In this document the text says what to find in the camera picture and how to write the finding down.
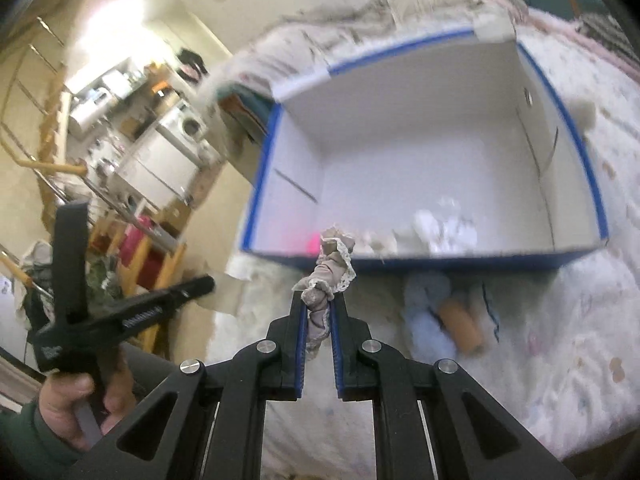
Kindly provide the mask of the person's left hand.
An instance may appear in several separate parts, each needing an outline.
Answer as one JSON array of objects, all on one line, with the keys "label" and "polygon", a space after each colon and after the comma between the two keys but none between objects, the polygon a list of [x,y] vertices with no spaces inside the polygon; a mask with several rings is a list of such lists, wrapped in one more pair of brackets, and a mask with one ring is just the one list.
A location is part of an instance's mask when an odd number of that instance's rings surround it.
[{"label": "person's left hand", "polygon": [[49,375],[38,396],[40,415],[47,427],[75,450],[85,452],[108,434],[136,407],[134,376],[128,367],[123,348],[101,401],[104,419],[96,422],[89,405],[96,385],[86,373],[57,372]]}]

